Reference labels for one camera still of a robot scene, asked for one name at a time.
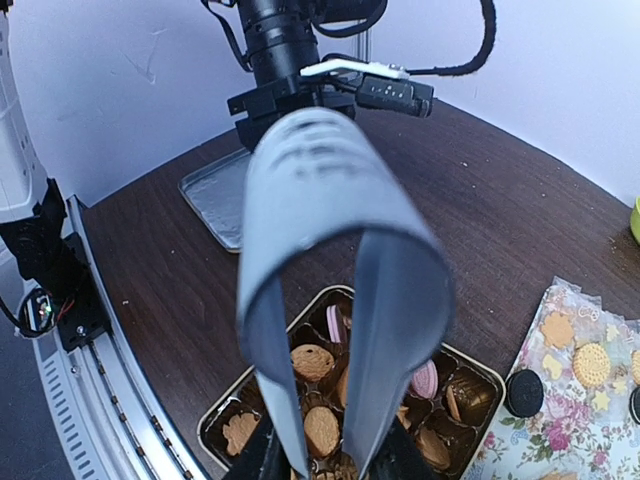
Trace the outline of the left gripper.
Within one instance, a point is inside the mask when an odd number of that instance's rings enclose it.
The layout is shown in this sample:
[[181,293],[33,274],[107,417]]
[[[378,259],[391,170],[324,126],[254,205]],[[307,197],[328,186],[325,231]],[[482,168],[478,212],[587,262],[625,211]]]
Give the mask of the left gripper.
[[275,80],[230,98],[227,106],[231,116],[246,114],[235,126],[247,150],[254,150],[275,122],[296,110],[324,107],[355,118],[349,87],[332,85],[327,79]]

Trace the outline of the steel kitchen tongs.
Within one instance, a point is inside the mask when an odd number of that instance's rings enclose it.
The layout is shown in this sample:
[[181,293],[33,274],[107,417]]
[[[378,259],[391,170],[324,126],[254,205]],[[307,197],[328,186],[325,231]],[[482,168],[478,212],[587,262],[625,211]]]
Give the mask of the steel kitchen tongs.
[[354,289],[345,448],[372,465],[413,373],[455,316],[455,282],[419,201],[422,175],[397,149],[399,116],[361,125],[323,107],[278,120],[245,181],[237,332],[286,457],[310,475],[286,333],[295,281]]

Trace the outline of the silver tin lid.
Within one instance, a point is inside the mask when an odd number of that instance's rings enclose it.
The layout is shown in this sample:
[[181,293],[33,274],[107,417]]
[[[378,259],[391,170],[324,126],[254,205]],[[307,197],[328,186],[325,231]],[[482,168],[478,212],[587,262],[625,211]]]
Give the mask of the silver tin lid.
[[230,253],[242,246],[245,176],[251,153],[232,152],[186,175],[181,195],[218,243]]

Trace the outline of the pink round cookie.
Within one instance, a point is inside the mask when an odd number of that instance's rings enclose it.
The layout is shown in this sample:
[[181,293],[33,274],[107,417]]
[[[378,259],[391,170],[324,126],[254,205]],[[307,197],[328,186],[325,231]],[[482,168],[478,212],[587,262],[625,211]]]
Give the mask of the pink round cookie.
[[412,376],[411,390],[421,399],[433,399],[438,392],[438,386],[438,371],[433,360],[427,361]]
[[347,328],[337,305],[327,307],[326,321],[331,342],[336,344],[346,343],[348,340]]

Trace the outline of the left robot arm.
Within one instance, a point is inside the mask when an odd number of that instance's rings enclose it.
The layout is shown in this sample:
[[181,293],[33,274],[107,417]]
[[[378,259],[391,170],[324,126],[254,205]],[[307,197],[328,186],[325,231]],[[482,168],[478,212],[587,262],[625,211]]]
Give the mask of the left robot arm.
[[[15,86],[8,46],[11,2],[1,4],[1,239],[25,280],[64,296],[83,276],[79,260],[61,236],[63,197],[30,144]],[[484,33],[466,63],[404,69],[331,53],[320,56],[318,35],[341,39],[372,28],[384,15],[384,1],[228,1],[238,10],[245,44],[240,46],[219,16],[229,47],[256,86],[228,100],[242,144],[254,149],[276,120],[300,108],[322,105],[342,113],[354,106],[416,117],[431,112],[433,92],[417,76],[456,77],[479,70],[491,54],[497,32],[495,5],[481,4]]]

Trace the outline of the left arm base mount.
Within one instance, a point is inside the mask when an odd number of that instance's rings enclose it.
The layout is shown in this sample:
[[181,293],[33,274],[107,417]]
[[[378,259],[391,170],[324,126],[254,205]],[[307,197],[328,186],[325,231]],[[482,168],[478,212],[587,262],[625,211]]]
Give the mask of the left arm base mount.
[[55,300],[50,292],[36,286],[23,298],[13,318],[19,336],[35,340],[57,332],[63,349],[71,352],[113,329],[80,235],[72,233],[65,242],[83,266],[79,285],[63,300]]

